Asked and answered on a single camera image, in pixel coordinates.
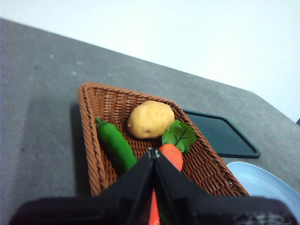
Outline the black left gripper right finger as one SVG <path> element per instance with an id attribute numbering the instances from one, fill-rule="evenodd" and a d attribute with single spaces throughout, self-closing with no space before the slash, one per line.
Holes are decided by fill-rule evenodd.
<path id="1" fill-rule="evenodd" d="M 154 149 L 155 192 L 164 225 L 296 225 L 279 200 L 250 196 L 212 196 L 191 182 Z"/>

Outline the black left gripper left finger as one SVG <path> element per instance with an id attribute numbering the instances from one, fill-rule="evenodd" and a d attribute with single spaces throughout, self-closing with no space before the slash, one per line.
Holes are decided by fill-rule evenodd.
<path id="1" fill-rule="evenodd" d="M 29 201 L 12 217 L 12 225 L 135 225 L 148 219 L 153 190 L 155 149 L 100 195 Z"/>

